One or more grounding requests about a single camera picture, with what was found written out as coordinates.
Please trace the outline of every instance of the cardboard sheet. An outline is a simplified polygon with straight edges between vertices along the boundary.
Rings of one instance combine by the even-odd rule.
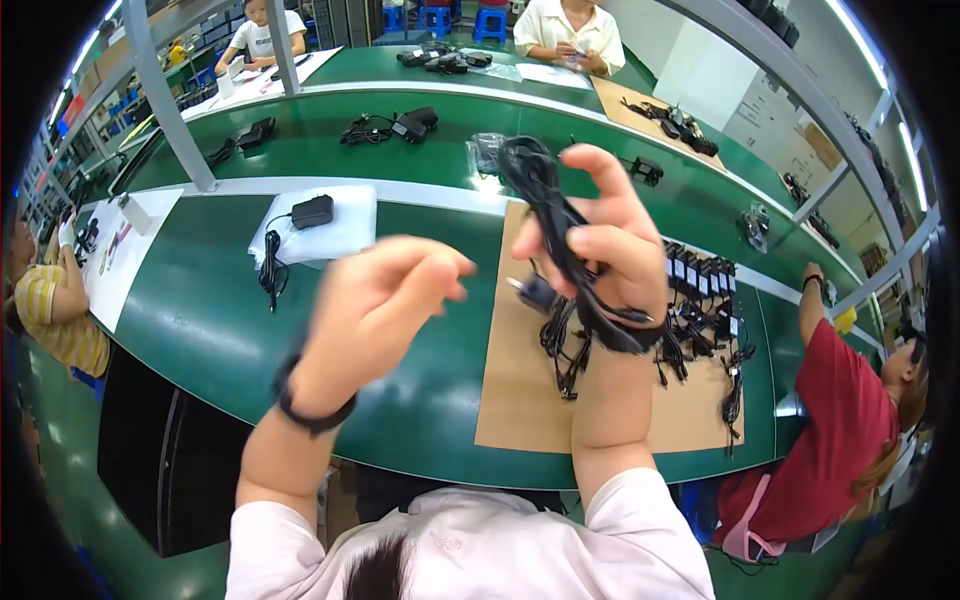
[[[717,156],[707,156],[693,152],[689,146],[684,144],[679,139],[670,139],[667,137],[666,134],[663,133],[663,130],[660,129],[660,121],[651,121],[642,115],[636,114],[629,108],[623,106],[620,100],[625,97],[627,102],[630,104],[647,102],[657,107],[667,108],[668,105],[665,102],[661,102],[656,98],[641,94],[638,91],[633,91],[629,87],[615,84],[614,82],[605,80],[602,77],[591,77],[591,79],[593,81],[593,87],[597,90],[597,97],[600,98],[600,104],[603,106],[603,111],[607,114],[608,119],[617,125],[622,125],[624,127],[637,130],[638,132],[652,135],[656,139],[662,140],[671,146],[683,150],[685,153],[693,156],[697,160],[711,164],[719,169],[723,169],[724,171],[727,170],[727,167],[723,166],[723,162],[720,161],[719,153]]]
[[[507,277],[523,280],[530,264],[511,257],[511,246],[526,214],[526,204],[509,202],[503,223],[503,240],[497,286],[493,299],[487,365],[473,442],[512,450],[570,452],[570,426],[576,402],[563,400],[557,390],[553,360],[540,347],[544,318],[521,303]],[[570,320],[570,331],[579,329]],[[567,335],[567,349],[580,344]],[[720,401],[731,384],[719,359],[702,358],[688,363],[689,379],[677,382],[672,371],[668,389],[654,388],[653,424],[649,442],[654,452],[682,452],[726,447],[727,426],[720,419]],[[582,392],[583,375],[578,378]],[[743,444],[743,415],[734,429]]]

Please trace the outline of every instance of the white shirt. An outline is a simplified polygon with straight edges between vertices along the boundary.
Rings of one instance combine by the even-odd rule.
[[[516,51],[527,56],[534,46],[556,48],[562,41],[568,41],[581,52],[596,50],[607,64],[609,75],[619,71],[627,59],[623,56],[623,43],[616,20],[609,12],[593,7],[593,16],[579,32],[567,20],[560,0],[532,0],[514,26],[514,44]],[[576,62],[554,60],[556,64],[580,70]]]
[[[306,26],[303,25],[299,14],[293,11],[284,11],[283,14],[287,17],[288,34],[292,36],[296,32],[306,31]],[[270,28],[257,27],[253,21],[246,21],[241,25],[230,41],[230,48],[242,50],[244,47],[247,48],[247,53],[251,59],[276,56],[274,43],[270,39]]]
[[[251,502],[230,522],[227,599],[339,599],[351,560],[397,532],[407,598],[713,598],[704,552],[655,470],[616,475],[585,521],[505,492],[444,488],[409,514],[354,527],[325,556],[296,511]]]

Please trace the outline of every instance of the yellow striped shirt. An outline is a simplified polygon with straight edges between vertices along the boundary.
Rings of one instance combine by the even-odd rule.
[[[68,367],[100,377],[107,370],[107,335],[83,315],[67,324],[52,324],[54,290],[66,277],[56,265],[33,267],[16,282],[13,301],[24,329],[40,347]]]

